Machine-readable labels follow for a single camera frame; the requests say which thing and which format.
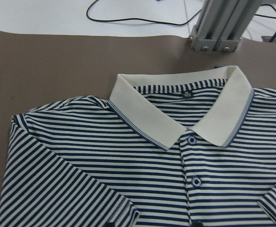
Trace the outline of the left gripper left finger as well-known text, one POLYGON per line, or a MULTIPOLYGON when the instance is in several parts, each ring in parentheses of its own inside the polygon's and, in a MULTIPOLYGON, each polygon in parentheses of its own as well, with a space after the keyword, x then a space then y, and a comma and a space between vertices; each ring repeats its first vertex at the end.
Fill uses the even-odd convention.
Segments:
POLYGON ((104 227, 115 227, 115 223, 114 222, 107 222, 107 223, 105 223, 104 227))

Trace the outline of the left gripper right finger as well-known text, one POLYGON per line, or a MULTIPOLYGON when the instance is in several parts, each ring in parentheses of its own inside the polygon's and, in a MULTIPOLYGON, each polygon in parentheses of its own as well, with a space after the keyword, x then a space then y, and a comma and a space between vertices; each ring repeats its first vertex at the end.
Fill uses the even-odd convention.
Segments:
POLYGON ((200 221, 192 222, 191 227, 203 227, 203 223, 200 221))

